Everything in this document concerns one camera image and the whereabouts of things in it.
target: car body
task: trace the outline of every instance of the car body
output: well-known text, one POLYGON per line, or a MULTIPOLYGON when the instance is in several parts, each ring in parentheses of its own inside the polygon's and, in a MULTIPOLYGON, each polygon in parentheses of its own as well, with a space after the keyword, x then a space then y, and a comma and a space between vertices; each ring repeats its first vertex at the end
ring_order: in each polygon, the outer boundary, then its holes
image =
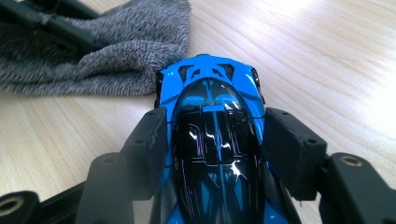
POLYGON ((158 74, 155 107, 167 119, 161 188, 173 181, 177 196, 166 223, 289 223, 265 192, 265 108, 252 66, 207 54, 172 64, 158 74))

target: toy car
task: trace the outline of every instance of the toy car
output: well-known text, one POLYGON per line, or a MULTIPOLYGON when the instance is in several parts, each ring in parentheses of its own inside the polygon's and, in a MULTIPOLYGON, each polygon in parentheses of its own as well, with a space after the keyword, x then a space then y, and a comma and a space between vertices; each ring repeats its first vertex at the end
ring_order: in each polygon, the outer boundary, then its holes
POLYGON ((166 223, 289 223, 290 196, 260 155, 265 110, 252 66, 206 54, 170 65, 155 107, 167 111, 161 187, 175 181, 177 193, 166 223))
POLYGON ((87 180, 44 202, 0 197, 0 223, 134 223, 131 201, 154 196, 151 224, 301 223, 290 196, 328 223, 395 223, 394 189, 370 162, 326 154, 292 114, 264 108, 256 70, 198 55, 158 74, 156 109, 87 180))

